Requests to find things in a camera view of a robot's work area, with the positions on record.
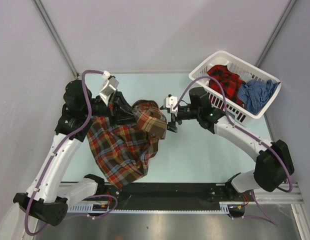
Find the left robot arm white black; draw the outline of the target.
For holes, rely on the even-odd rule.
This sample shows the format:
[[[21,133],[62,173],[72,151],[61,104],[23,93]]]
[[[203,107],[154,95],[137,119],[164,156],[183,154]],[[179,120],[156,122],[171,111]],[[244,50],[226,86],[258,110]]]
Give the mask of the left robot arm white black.
[[[135,122],[132,107],[118,91],[119,82],[114,76],[106,80],[98,96],[92,97],[81,80],[69,82],[63,95],[62,114],[55,128],[50,151],[32,185],[25,193],[17,193],[13,199],[26,217],[34,217],[51,226],[59,225],[68,209],[92,197],[105,196],[103,178],[87,174],[78,183],[59,191],[61,180],[76,151],[85,140],[93,117],[107,117],[112,125]]]

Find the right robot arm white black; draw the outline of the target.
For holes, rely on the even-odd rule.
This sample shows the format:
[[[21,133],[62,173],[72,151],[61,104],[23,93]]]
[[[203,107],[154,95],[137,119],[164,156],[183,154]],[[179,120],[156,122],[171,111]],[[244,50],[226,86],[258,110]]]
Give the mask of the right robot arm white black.
[[[199,125],[233,143],[243,150],[255,162],[253,170],[237,173],[225,183],[225,194],[237,201],[244,192],[263,189],[273,192],[294,173],[294,165],[288,145],[263,139],[246,128],[231,121],[221,109],[213,107],[204,88],[195,87],[189,90],[190,103],[179,105],[176,96],[168,95],[163,101],[161,110],[166,110],[171,120],[167,129],[176,133],[177,125],[186,120],[197,120]]]

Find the brown red plaid shirt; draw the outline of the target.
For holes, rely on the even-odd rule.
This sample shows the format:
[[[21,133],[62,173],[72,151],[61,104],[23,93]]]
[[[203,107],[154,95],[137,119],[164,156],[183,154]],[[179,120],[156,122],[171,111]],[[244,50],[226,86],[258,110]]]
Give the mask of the brown red plaid shirt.
[[[136,122],[126,125],[112,126],[107,117],[96,117],[86,135],[95,163],[118,189],[148,174],[149,160],[167,132],[167,118],[155,101],[136,101],[132,113]]]

